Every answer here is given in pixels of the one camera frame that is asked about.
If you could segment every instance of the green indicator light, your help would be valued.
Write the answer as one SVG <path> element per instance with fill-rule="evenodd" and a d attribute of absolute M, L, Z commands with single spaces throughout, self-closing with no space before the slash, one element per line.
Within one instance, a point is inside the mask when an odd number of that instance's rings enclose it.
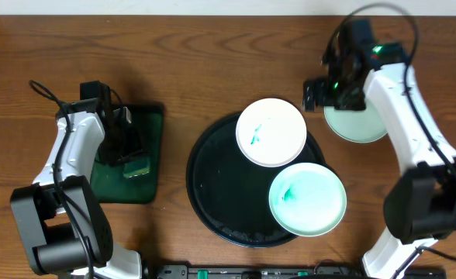
<path fill-rule="evenodd" d="M 382 48 L 383 48 L 383 46 L 375 46 L 375 47 L 373 47 L 373 51 L 375 53 L 378 53 L 378 52 L 380 52 L 380 50 L 382 50 Z"/>

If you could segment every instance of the black round tray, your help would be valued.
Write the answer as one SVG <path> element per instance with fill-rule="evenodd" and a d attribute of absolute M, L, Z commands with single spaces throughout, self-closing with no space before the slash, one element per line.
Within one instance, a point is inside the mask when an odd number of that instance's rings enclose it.
<path fill-rule="evenodd" d="M 307 134 L 304 149 L 291 163 L 261 167 L 240 151 L 235 128 L 240 113 L 209 127 L 194 145 L 187 165 L 187 192 L 197 216 L 225 240 L 247 247 L 271 247 L 296 235 L 273 218 L 268 204 L 273 179 L 292 164 L 325 164 L 314 138 Z"/>

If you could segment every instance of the green tray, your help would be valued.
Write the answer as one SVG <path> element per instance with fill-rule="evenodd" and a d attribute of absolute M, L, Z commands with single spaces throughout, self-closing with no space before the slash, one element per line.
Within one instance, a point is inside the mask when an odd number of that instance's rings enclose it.
<path fill-rule="evenodd" d="M 126 107 L 132 115 L 132 125 L 145 137 L 150 171 L 137 177 L 124 178 L 124 165 L 110 167 L 96 161 L 92 169 L 90 185 L 101 203 L 145 204 L 152 202 L 156 195 L 163 128 L 162 110 L 157 106 L 127 105 Z"/>

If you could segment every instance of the wood grain surface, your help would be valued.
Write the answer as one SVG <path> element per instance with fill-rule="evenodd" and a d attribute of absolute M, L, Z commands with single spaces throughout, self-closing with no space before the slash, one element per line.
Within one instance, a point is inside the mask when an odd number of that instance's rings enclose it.
<path fill-rule="evenodd" d="M 103 205 L 114 240 L 152 264 L 312 266 L 357 262 L 385 223 L 382 203 L 399 178 L 388 137 L 349 143 L 323 114 L 308 130 L 347 189 L 347 212 L 325 236 L 271 249 L 235 246 L 197 218 L 185 189 L 188 155 L 217 119 L 268 96 L 302 101 L 302 82 L 325 74 L 320 55 L 341 17 L 0 16 L 0 278 L 34 278 L 9 206 L 30 185 L 56 136 L 54 103 L 33 93 L 37 80 L 60 99 L 78 100 L 79 84 L 99 79 L 125 103 L 161 102 L 164 134 L 157 197 L 149 205 Z M 415 59 L 423 97 L 456 148 L 456 18 L 418 18 Z M 400 18 L 374 18 L 382 40 L 412 41 Z M 436 248 L 456 255 L 456 232 Z M 425 253 L 417 265 L 456 263 Z"/>

